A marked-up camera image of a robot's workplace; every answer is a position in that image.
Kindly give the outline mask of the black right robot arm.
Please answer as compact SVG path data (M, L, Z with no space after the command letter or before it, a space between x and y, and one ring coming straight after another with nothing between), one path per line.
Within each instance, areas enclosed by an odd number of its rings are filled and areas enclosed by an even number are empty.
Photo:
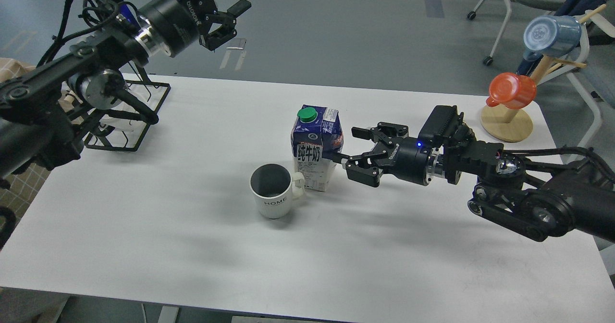
M433 108L418 137L385 122L353 127L352 136L375 144L360 155L332 155L352 181L378 187L391 174L422 186L433 177L455 185L473 174L467 206L474 215L538 242L573 230L614 241L614 171L593 149L505 149L476 139L463 113L446 105Z

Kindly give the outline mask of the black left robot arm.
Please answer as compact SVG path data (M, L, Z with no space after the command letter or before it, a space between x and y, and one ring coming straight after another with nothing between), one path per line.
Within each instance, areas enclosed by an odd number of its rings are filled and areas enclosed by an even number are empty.
M156 53L175 57L194 42L213 51L237 35L237 18L215 0L66 0L59 33L33 71L1 84L1 187L32 163L47 170L80 158L83 138L103 116L156 124L157 113L132 95L121 67Z

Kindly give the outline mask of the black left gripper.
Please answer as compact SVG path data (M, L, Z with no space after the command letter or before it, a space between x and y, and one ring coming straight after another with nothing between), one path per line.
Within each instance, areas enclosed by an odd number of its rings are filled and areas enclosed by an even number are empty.
M175 57L198 40L213 51L237 36L237 18L252 7L239 0L225 12L214 0L152 0L139 12L158 33L169 57Z

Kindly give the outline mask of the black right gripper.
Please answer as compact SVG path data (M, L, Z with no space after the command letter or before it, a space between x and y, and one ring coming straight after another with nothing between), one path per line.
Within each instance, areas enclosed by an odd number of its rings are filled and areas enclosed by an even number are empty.
M369 128L352 127L351 134L372 141L371 150L356 156L336 151L324 152L324 158L344 167L348 179L378 187L383 172L422 186L430 183L428 166L433 148L415 137L408 137L408 126L379 122Z

